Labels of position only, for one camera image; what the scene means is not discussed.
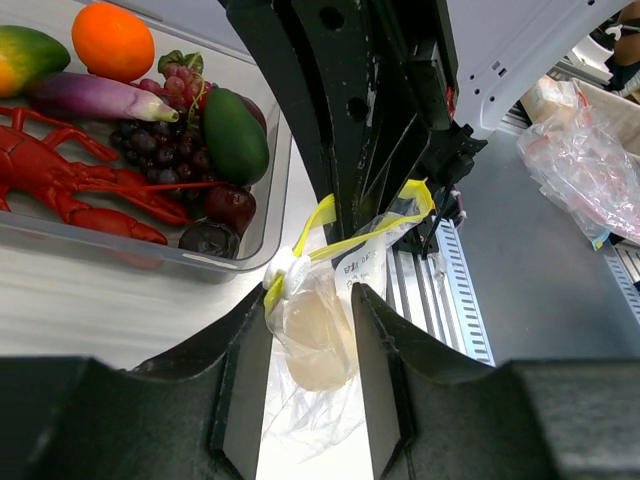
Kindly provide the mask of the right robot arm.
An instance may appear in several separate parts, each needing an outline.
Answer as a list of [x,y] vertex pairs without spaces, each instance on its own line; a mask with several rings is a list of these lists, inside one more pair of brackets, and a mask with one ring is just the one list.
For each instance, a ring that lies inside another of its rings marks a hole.
[[348,238],[413,173],[468,175],[520,96],[619,1],[227,1]]

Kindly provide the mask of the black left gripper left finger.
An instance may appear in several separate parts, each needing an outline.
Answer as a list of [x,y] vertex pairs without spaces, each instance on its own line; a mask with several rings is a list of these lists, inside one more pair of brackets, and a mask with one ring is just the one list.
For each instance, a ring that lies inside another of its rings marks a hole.
[[262,288],[178,345],[132,370],[159,405],[154,446],[172,479],[253,479],[271,335]]

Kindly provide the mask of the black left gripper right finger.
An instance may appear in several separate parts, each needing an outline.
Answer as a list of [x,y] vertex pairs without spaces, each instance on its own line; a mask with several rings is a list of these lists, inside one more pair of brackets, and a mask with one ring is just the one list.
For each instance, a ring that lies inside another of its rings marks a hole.
[[481,405],[492,367],[411,324],[367,285],[351,300],[375,478],[499,478]]

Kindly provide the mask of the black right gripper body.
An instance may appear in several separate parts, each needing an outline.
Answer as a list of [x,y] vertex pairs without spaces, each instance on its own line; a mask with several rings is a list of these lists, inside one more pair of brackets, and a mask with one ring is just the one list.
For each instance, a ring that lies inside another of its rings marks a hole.
[[455,121],[457,56],[443,1],[227,1],[337,234],[386,212],[419,174],[450,187],[484,142]]

